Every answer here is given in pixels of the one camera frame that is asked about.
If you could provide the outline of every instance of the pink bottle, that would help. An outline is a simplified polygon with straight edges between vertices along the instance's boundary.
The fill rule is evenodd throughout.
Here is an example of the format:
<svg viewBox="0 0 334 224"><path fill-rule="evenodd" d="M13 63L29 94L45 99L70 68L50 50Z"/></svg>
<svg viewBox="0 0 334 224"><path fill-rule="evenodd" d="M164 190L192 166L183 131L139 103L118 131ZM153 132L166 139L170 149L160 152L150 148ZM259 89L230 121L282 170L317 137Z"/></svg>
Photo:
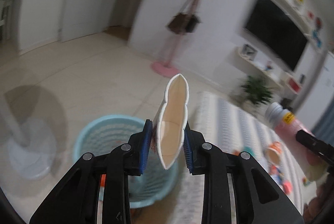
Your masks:
<svg viewBox="0 0 334 224"><path fill-rule="evenodd" d="M268 107L264 117L288 147L309 181L315 181L322 177L328 165L320 157L297 142L296 134L299 130L304 130L310 135L313 134L296 119L294 114L274 102Z"/></svg>

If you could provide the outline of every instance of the blue plastic basket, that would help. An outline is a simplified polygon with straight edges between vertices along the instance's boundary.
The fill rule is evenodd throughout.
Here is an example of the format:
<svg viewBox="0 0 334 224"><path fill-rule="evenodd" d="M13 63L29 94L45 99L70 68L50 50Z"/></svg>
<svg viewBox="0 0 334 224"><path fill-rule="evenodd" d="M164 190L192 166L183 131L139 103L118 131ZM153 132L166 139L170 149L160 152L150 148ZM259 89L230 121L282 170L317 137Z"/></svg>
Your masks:
<svg viewBox="0 0 334 224"><path fill-rule="evenodd" d="M90 122L75 142L73 163L86 152L95 156L111 152L127 143L130 135L141 132L144 124L143 120L126 115L108 115ZM173 189L177 176L177 162L169 170L164 170L158 156L150 151L144 174L129 176L130 208L146 207L163 199Z"/></svg>

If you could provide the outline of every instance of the beige floor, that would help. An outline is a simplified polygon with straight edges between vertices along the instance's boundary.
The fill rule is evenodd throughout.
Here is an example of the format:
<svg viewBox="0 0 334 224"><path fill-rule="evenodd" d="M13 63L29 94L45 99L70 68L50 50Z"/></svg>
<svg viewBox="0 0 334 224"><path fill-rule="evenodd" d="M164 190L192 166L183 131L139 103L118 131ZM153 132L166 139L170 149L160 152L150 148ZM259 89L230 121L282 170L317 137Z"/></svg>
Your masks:
<svg viewBox="0 0 334 224"><path fill-rule="evenodd" d="M40 181L24 180L7 161L8 133L0 121L0 185L28 222L71 167L72 146L79 131L88 122L106 114L153 119L168 79L150 69L150 58L128 48L124 40L106 33L52 43L20 57L12 55L12 51L11 55L6 55L6 49L10 48L0 49L0 93L4 93L19 121L27 117L44 119L58 145L51 173ZM199 91L212 91L226 97L194 75L184 75L190 89L189 114L195 111ZM146 214L166 217L170 208L166 209L165 205L166 202L172 204L171 197L148 208Z"/></svg>

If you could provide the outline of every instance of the black tv screen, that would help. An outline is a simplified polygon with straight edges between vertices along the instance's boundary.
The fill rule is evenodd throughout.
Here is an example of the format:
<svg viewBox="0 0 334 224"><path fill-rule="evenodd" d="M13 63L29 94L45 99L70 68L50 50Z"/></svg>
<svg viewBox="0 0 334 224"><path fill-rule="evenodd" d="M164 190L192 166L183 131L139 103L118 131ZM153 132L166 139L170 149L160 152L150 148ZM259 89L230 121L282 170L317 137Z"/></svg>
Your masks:
<svg viewBox="0 0 334 224"><path fill-rule="evenodd" d="M293 71L307 38L271 0L258 0L245 27L268 45Z"/></svg>

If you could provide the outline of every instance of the basket rim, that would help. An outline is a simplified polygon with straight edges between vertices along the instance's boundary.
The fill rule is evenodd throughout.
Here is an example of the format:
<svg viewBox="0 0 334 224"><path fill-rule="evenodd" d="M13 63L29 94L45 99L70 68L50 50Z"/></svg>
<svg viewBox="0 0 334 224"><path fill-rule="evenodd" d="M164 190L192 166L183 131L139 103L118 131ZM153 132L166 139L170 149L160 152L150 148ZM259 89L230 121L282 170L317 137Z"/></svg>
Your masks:
<svg viewBox="0 0 334 224"><path fill-rule="evenodd" d="M81 147L82 147L82 143L83 143L84 139L86 138L86 136L88 135L91 128L95 127L97 124L99 124L99 123L101 123L105 120L117 119L117 118L136 121L136 122L142 124L143 127L145 125L145 121L140 119L140 118L132 117L132 116L128 116L128 115L121 115L121 114L106 115L106 116L102 116L98 119L95 119L95 120L91 121L80 131L79 135L76 138L76 141L75 141L74 146L73 146L73 152L72 152L72 162L73 162L73 164L76 163L76 161L78 161L79 158L81 157L80 150L81 150Z"/></svg>

